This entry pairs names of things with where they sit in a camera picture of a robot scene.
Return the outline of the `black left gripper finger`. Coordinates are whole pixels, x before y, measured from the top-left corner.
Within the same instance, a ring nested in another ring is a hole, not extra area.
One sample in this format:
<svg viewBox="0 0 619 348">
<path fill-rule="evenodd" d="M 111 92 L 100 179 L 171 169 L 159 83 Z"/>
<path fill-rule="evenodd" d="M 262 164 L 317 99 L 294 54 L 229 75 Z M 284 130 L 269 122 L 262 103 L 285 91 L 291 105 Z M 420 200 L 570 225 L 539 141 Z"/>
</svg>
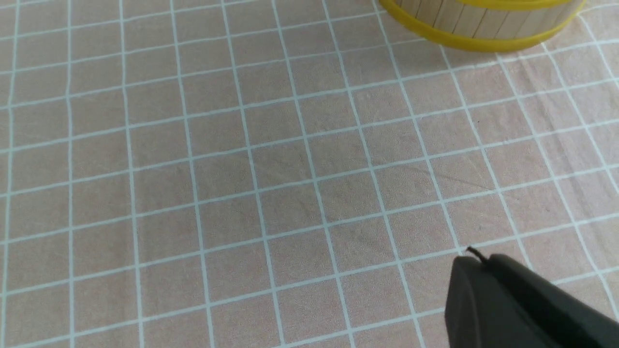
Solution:
<svg viewBox="0 0 619 348">
<path fill-rule="evenodd" d="M 616 348 L 606 315 L 504 254 L 453 260 L 444 321 L 451 348 Z"/>
</svg>

